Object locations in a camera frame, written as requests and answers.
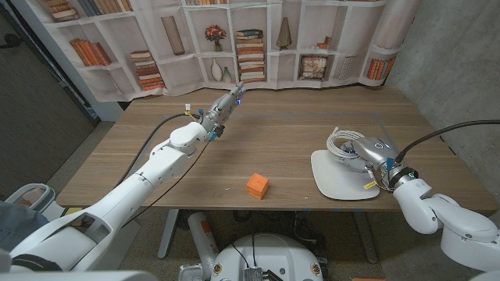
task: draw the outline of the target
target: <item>orange block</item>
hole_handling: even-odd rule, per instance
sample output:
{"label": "orange block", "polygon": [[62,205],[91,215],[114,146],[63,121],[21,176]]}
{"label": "orange block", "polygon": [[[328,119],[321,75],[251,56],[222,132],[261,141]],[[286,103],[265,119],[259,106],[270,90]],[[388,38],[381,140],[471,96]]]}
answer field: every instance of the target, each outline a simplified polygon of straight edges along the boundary
{"label": "orange block", "polygon": [[269,186],[269,179],[260,176],[259,174],[253,174],[250,181],[247,183],[248,194],[262,199]]}

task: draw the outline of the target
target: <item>yellow tag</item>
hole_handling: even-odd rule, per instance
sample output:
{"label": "yellow tag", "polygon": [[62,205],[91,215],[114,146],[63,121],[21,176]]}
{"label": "yellow tag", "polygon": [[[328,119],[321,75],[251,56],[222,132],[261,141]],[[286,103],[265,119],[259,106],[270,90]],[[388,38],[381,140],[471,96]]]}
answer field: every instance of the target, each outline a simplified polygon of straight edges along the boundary
{"label": "yellow tag", "polygon": [[370,189],[372,187],[375,187],[376,185],[377,185],[377,182],[374,180],[373,182],[368,183],[367,185],[365,185],[363,187],[365,187],[365,189],[367,190],[367,189]]}

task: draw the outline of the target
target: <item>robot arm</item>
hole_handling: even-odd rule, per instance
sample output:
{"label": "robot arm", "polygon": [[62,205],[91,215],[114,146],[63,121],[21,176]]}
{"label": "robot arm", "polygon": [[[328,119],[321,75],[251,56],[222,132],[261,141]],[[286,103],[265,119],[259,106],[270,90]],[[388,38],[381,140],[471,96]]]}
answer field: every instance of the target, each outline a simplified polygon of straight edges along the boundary
{"label": "robot arm", "polygon": [[[56,219],[23,240],[10,255],[11,272],[92,270],[106,253],[118,231],[162,183],[180,174],[196,145],[223,132],[223,124],[241,103],[243,83],[219,98],[200,123],[174,130],[170,139],[152,149],[149,160],[96,204]],[[87,221],[79,230],[72,225]]]}
{"label": "robot arm", "polygon": [[416,232],[432,234],[443,228],[441,249],[452,260],[483,271],[500,269],[500,232],[490,219],[443,194],[428,198],[431,187],[418,178],[416,170],[394,164],[396,153],[383,140],[364,137],[343,147],[365,161],[380,188],[393,193]]}

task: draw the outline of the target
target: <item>wire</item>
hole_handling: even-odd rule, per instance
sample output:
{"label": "wire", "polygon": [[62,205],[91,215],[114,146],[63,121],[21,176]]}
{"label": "wire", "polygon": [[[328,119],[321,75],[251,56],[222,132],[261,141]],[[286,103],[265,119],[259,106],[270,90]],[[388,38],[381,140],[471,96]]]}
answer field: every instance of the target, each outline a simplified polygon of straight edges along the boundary
{"label": "wire", "polygon": [[333,153],[335,156],[339,158],[349,158],[349,159],[357,158],[358,155],[356,153],[350,153],[338,148],[335,145],[335,141],[337,139],[345,139],[351,141],[359,139],[360,137],[365,137],[365,136],[355,131],[339,130],[338,127],[335,127],[334,132],[327,139],[327,148],[331,153]]}
{"label": "wire", "polygon": [[395,162],[396,163],[401,163],[401,161],[403,160],[403,158],[406,155],[406,152],[408,152],[410,149],[412,149],[416,145],[418,145],[418,144],[420,144],[420,143],[422,143],[424,141],[427,141],[428,139],[430,139],[432,137],[436,137],[436,136],[438,136],[438,135],[440,135],[442,133],[446,133],[446,132],[454,130],[454,129],[463,128],[465,126],[488,125],[488,124],[497,124],[498,125],[498,124],[500,124],[500,119],[476,120],[476,121],[469,121],[469,122],[464,122],[464,123],[458,123],[458,124],[455,124],[455,125],[447,126],[447,127],[443,128],[443,129],[437,130],[437,131],[435,131],[433,133],[429,133],[428,135],[423,136],[420,139],[413,141],[405,149],[403,149],[401,152],[399,152],[398,156],[395,159]]}
{"label": "wire", "polygon": [[209,143],[210,143],[210,140],[209,142],[205,145],[205,147],[202,149],[202,151],[200,152],[200,154],[198,155],[198,157],[195,159],[195,161],[193,162],[193,164],[191,164],[191,166],[189,167],[189,169],[187,169],[187,171],[184,173],[184,175],[182,175],[180,177],[180,179],[177,180],[177,182],[175,182],[173,184],[173,186],[171,186],[169,189],[167,189],[160,197],[158,197],[158,199],[156,199],[155,201],[153,201],[148,207],[146,207],[144,210],[142,210],[141,212],[139,212],[138,214],[135,215],[135,217],[133,217],[132,219],[130,219],[127,223],[125,223],[123,227],[125,227],[127,224],[129,224],[131,221],[135,220],[139,215],[141,215],[143,212],[146,212],[146,210],[148,210],[150,207],[152,207],[156,202],[158,202],[158,200],[160,200],[163,196],[165,196],[165,194],[167,194],[169,191],[172,190],[172,188],[174,188],[183,178],[184,176],[186,176],[189,172],[189,170],[191,170],[191,168],[193,168],[193,166],[196,164],[196,162],[198,161],[198,159],[200,159],[200,157],[202,157],[202,154],[203,154],[203,151],[205,151],[206,147],[209,146]]}
{"label": "wire", "polygon": [[317,242],[316,239],[306,239],[306,238],[302,238],[300,237],[298,234],[297,234],[297,211],[295,211],[295,223],[294,223],[294,233],[295,233],[295,236],[300,239],[300,240],[303,240],[303,241],[307,241],[307,242],[311,242],[313,244],[315,244]]}
{"label": "wire", "polygon": [[255,261],[255,242],[254,242],[254,233],[252,233],[252,250],[253,250],[253,266],[257,268],[257,261]]}
{"label": "wire", "polygon": [[240,254],[240,256],[245,260],[245,263],[247,264],[247,269],[249,269],[250,266],[248,266],[248,261],[245,258],[245,256],[243,256],[243,254],[240,251],[238,251],[238,249],[236,248],[236,246],[234,246],[234,243],[231,242],[231,245],[233,245],[233,248],[236,250],[236,252],[238,252]]}
{"label": "wire", "polygon": [[188,114],[186,113],[180,113],[180,114],[176,114],[176,115],[173,115],[173,116],[170,116],[169,118],[163,120],[162,122],[160,122],[156,128],[149,134],[149,137],[146,139],[146,141],[142,144],[141,146],[141,149],[139,149],[139,152],[135,155],[134,157],[134,160],[132,160],[132,163],[128,166],[127,168],[127,171],[125,171],[125,173],[123,174],[122,178],[118,181],[118,183],[115,185],[115,187],[118,187],[126,178],[127,178],[127,175],[128,173],[132,170],[132,167],[134,167],[135,165],[135,162],[138,160],[139,158],[139,155],[141,155],[142,151],[144,150],[144,148],[146,147],[146,145],[148,144],[148,142],[153,138],[153,136],[155,135],[156,131],[161,127],[163,126],[163,124],[167,123],[168,121],[174,119],[174,118],[177,118],[177,117],[181,117],[181,116],[189,116]]}

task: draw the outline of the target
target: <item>flower vase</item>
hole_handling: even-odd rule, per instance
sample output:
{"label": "flower vase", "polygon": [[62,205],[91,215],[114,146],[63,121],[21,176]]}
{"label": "flower vase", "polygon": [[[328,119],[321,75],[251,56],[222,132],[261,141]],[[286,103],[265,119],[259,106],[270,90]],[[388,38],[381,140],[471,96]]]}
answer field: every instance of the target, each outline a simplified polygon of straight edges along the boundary
{"label": "flower vase", "polygon": [[216,40],[216,44],[214,47],[215,47],[216,52],[222,51],[222,45],[220,44],[219,40]]}
{"label": "flower vase", "polygon": [[227,67],[224,67],[224,73],[222,75],[222,80],[226,83],[231,83],[231,75],[229,74],[229,70]]}
{"label": "flower vase", "polygon": [[217,82],[222,81],[222,68],[216,62],[215,59],[212,59],[212,69],[211,70],[212,70],[213,79]]}

